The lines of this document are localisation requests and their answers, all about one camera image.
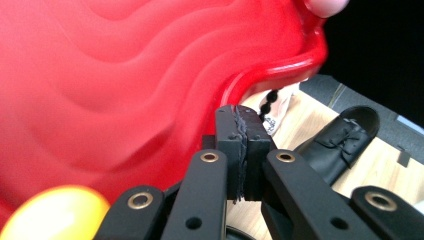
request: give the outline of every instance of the wooden surface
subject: wooden surface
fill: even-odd
[[[255,101],[247,101],[249,106]],[[303,92],[297,92],[280,129],[274,135],[278,148],[293,150],[314,136],[337,113]],[[424,166],[411,159],[405,168],[397,163],[399,151],[381,139],[375,138],[358,159],[355,166],[346,171],[333,189],[350,197],[359,186],[374,185],[388,189],[410,204],[424,200]],[[259,202],[228,201],[227,225],[236,227],[255,239],[271,239],[260,212]]]

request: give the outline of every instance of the black bead chain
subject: black bead chain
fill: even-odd
[[[261,112],[259,118],[262,122],[265,121],[265,115],[271,112],[271,104],[278,99],[278,89],[274,89],[266,95],[266,103],[261,106]]]

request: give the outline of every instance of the screw hole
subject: screw hole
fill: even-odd
[[[385,206],[385,207],[388,207],[390,205],[389,202],[386,199],[379,197],[379,196],[373,196],[372,200],[375,201],[378,204],[381,204],[382,206]]]
[[[277,159],[282,162],[294,162],[296,158],[293,155],[288,153],[278,153]]]
[[[186,221],[186,227],[191,230],[199,229],[202,226],[202,220],[198,217],[192,217]]]
[[[147,200],[148,200],[148,198],[144,195],[136,196],[133,199],[133,204],[135,206],[142,206],[142,205],[146,204]]]
[[[346,230],[349,228],[349,224],[347,224],[345,220],[338,217],[332,218],[330,222],[335,228],[338,228],[341,230]]]

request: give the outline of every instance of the red wavy surface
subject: red wavy surface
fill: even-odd
[[[57,185],[110,201],[169,187],[232,76],[306,41],[288,0],[3,0],[0,12],[2,223]]]

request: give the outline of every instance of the black metal frame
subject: black metal frame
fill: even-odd
[[[301,156],[276,149],[252,109],[219,108],[216,128],[181,183],[126,191],[95,239],[225,239],[226,200],[241,197],[262,201],[273,239],[423,238],[424,216],[412,206],[372,186],[338,195]]]

